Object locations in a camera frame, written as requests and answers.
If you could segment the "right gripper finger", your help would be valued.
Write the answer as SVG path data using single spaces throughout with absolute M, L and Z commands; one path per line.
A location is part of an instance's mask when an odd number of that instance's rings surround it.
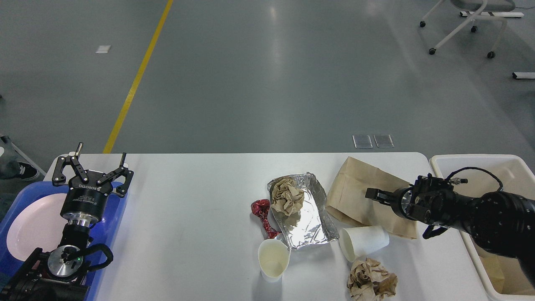
M 391 206 L 395 203 L 395 193 L 390 191 L 383 191 L 377 188 L 368 187 L 365 193 L 365 198 Z

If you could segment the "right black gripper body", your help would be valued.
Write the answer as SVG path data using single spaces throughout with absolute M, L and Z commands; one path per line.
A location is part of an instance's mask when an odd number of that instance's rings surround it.
M 394 201 L 390 203 L 390 207 L 398 217 L 412 219 L 407 213 L 408 205 L 412 199 L 412 190 L 412 187 L 405 187 L 393 192 Z

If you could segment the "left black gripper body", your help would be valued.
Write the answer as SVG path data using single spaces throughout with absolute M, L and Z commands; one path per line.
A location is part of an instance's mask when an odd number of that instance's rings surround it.
M 102 220 L 109 195 L 113 191 L 110 182 L 97 186 L 95 181 L 82 183 L 79 178 L 69 181 L 69 191 L 60 215 L 68 224 L 90 226 Z

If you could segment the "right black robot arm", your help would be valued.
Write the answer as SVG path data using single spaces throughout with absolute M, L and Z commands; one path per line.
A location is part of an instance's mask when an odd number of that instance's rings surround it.
M 492 173 L 496 190 L 480 197 L 463 196 L 453 189 L 468 182 L 457 177 L 458 173 L 455 170 L 445 179 L 431 174 L 418 176 L 409 187 L 393 192 L 369 187 L 365 196 L 390 206 L 398 217 L 426 224 L 424 239 L 454 228 L 472 236 L 489 253 L 518 259 L 520 269 L 534 284 L 534 201 L 505 192 L 502 181 Z

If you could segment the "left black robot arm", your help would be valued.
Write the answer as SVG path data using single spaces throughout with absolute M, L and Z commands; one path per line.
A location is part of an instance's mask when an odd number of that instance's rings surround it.
M 2 301 L 91 301 L 124 212 L 134 172 L 80 163 L 82 143 L 59 156 L 50 181 L 15 198 L 1 223 Z

